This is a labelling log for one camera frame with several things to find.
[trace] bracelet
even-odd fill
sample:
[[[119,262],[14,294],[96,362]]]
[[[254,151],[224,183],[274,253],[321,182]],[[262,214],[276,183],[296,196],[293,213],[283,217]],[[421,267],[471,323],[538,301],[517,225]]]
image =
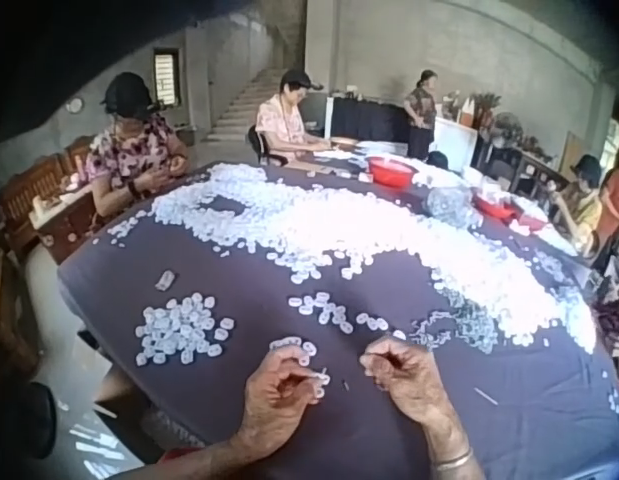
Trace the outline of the bracelet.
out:
[[[131,196],[134,199],[140,200],[142,198],[142,195],[140,195],[140,192],[136,188],[136,183],[133,180],[127,183],[127,188],[129,189],[129,193],[131,193]]]
[[[464,455],[456,458],[455,460],[450,460],[448,462],[434,463],[434,468],[438,472],[446,472],[447,470],[453,470],[455,468],[463,466],[467,463],[471,457],[473,457],[473,448],[469,448],[469,451]]]

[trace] window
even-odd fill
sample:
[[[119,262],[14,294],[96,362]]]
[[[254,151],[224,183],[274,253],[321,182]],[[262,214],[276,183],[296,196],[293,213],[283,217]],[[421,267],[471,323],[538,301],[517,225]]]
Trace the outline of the window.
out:
[[[180,105],[180,67],[177,49],[156,50],[153,55],[153,74],[156,100],[163,107]]]
[[[609,122],[609,130],[605,139],[605,146],[600,158],[600,165],[603,171],[608,171],[613,168],[616,163],[616,155],[619,150],[619,123],[615,120]]]

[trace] cap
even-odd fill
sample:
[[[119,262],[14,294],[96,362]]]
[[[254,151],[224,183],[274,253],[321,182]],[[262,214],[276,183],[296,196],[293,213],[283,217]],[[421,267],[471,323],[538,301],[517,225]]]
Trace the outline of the cap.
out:
[[[600,162],[593,155],[583,155],[578,163],[571,167],[573,173],[589,183],[591,188],[597,188],[600,185],[600,177],[602,177],[602,167]]]
[[[311,79],[306,72],[302,70],[287,70],[280,79],[280,87],[284,87],[290,83],[297,83],[301,87],[311,90],[322,90],[324,87],[320,84],[311,83]]]
[[[107,87],[102,103],[107,113],[143,121],[158,110],[142,77],[132,72],[116,75]]]

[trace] staircase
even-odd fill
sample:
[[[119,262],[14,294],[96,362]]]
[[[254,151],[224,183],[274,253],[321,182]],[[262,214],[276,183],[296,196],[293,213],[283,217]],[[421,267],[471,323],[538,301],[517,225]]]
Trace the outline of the staircase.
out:
[[[256,123],[258,107],[278,92],[284,72],[273,68],[263,70],[229,105],[207,135],[206,141],[244,142],[247,130]]]

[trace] gray wall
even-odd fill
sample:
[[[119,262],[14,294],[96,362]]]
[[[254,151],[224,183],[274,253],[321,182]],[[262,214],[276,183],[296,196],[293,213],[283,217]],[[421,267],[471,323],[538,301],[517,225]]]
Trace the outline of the gray wall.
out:
[[[400,99],[431,68],[439,97],[502,95],[499,111],[518,115],[551,155],[561,156],[568,131],[602,151],[596,132],[608,124],[614,95],[601,87],[594,99],[599,63],[502,2],[310,0],[306,48],[309,73],[331,88]]]
[[[269,66],[274,48],[253,10],[202,22],[146,45],[76,92],[84,101],[80,113],[71,114],[63,106],[39,128],[1,143],[0,187],[37,158],[60,152],[77,137],[105,128],[110,120],[100,102],[118,73],[136,72],[153,90],[153,51],[158,47],[180,50],[182,105],[164,115],[172,126],[191,125],[200,133],[198,137],[207,133],[247,83]]]

